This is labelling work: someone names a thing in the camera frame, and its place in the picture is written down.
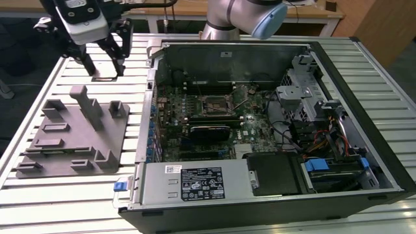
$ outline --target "desk leg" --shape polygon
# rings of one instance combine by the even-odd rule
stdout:
[[[12,99],[15,96],[14,91],[10,89],[10,87],[3,83],[0,79],[0,96],[4,97],[4,99]]]
[[[323,31],[320,32],[320,37],[331,37],[332,33],[338,27],[339,19],[328,19],[328,22],[323,28]]]
[[[158,16],[148,16],[147,20],[148,20],[151,33],[159,33],[159,29],[158,29]]]

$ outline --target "aluminum extrusion table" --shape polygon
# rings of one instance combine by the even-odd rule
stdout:
[[[118,215],[112,204],[112,187],[118,178],[132,174],[135,170],[135,149],[148,74],[147,45],[151,39],[198,39],[198,35],[135,34],[134,49],[126,62],[126,76],[116,82],[91,82],[82,65],[71,59],[59,60],[0,159],[0,234],[139,233]],[[350,38],[274,37],[271,40],[316,40],[322,43],[391,148],[416,179],[416,105],[362,43]],[[110,57],[98,45],[90,45],[87,51],[96,64],[111,64]],[[326,81],[335,96],[328,80]],[[14,168],[23,161],[22,152],[30,147],[30,141],[43,120],[40,107],[51,98],[62,99],[66,104],[75,104],[76,101],[68,95],[74,84],[87,85],[88,95],[96,98],[99,103],[120,100],[131,107],[122,154],[123,167],[114,175],[18,179]],[[120,193],[119,198],[127,201],[130,193]],[[372,207],[346,219],[196,233],[415,233],[415,218],[414,196],[392,205]]]

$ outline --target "screw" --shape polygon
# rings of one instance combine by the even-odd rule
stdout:
[[[252,180],[251,184],[252,184],[252,188],[256,189],[258,188],[258,182],[255,180]]]

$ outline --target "power supply label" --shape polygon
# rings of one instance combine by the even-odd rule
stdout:
[[[226,190],[220,167],[182,169],[183,201],[224,198]]]

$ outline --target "floor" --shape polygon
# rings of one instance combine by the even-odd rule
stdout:
[[[22,77],[12,77],[0,69],[2,80],[7,84],[38,84],[42,85],[48,79],[50,73],[56,65],[59,54],[46,44],[36,49],[30,50],[32,61],[36,64],[36,70]],[[388,68],[388,72],[396,82],[416,101],[416,42],[412,42],[402,53],[396,62]],[[11,86],[15,91],[15,98],[6,100],[0,98],[0,156],[7,148],[8,140],[20,126],[31,105],[40,91],[39,86]]]

